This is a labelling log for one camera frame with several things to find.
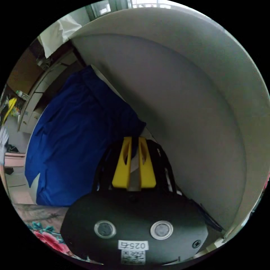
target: number label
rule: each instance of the number label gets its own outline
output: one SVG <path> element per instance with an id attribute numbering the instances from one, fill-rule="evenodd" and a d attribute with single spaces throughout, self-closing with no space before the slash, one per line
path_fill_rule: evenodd
<path id="1" fill-rule="evenodd" d="M 118 240 L 118 249 L 122 250 L 148 250 L 148 241 L 125 241 Z"/>

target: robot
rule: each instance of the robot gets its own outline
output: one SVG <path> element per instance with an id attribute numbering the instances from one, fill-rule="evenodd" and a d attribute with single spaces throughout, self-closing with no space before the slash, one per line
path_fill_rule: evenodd
<path id="1" fill-rule="evenodd" d="M 132 144 L 139 150 L 136 192 L 128 191 Z M 177 194 L 162 147 L 142 137 L 108 147 L 92 192 L 69 208 L 60 232 L 75 255 L 108 266 L 180 263 L 194 256 L 208 235 L 198 209 Z"/>

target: black background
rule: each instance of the black background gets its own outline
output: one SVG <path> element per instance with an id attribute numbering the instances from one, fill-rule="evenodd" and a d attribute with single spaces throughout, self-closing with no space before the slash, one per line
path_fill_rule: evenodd
<path id="1" fill-rule="evenodd" d="M 1 7 L 1 89 L 16 61 L 45 28 L 69 12 L 93 1 L 5 1 Z M 267 3 L 255 1 L 181 1 L 209 16 L 228 30 L 246 49 L 269 86 L 269 11 Z M 191 269 L 267 267 L 269 256 L 269 189 L 247 225 L 228 244 Z M 1 264 L 28 269 L 80 269 L 42 244 L 24 225 L 10 204 L 4 188 L 1 200 Z M 100 267 L 91 265 L 92 269 Z"/>

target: blue bedding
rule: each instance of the blue bedding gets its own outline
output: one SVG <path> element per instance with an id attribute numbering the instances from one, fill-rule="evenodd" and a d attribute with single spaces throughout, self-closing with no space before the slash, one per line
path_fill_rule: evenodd
<path id="1" fill-rule="evenodd" d="M 25 176 L 31 186 L 40 173 L 37 204 L 70 206 L 89 193 L 105 149 L 125 136 L 140 136 L 145 125 L 90 66 L 71 75 L 29 142 Z"/>

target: circular lens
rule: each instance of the circular lens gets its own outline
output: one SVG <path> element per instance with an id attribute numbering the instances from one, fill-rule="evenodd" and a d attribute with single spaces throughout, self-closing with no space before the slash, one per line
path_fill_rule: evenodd
<path id="1" fill-rule="evenodd" d="M 164 240 L 172 235 L 173 226 L 168 221 L 158 221 L 154 223 L 150 229 L 153 238 L 157 240 Z"/>
<path id="2" fill-rule="evenodd" d="M 170 228 L 166 224 L 159 224 L 155 228 L 155 233 L 158 236 L 164 237 L 169 233 Z"/>
<path id="3" fill-rule="evenodd" d="M 107 220 L 98 221 L 95 224 L 94 231 L 97 236 L 105 239 L 111 238 L 116 234 L 115 226 Z"/>

